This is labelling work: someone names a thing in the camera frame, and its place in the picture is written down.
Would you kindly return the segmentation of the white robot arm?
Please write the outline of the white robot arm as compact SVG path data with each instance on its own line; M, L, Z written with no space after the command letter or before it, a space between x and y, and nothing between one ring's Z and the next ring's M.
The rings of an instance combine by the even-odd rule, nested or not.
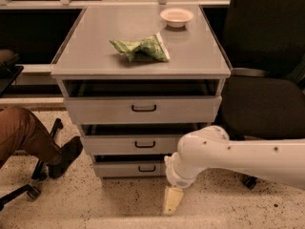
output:
M208 126L183 135L177 151L165 156L163 213L172 215L184 190L207 169L225 169L305 188L305 139L235 141L219 126Z

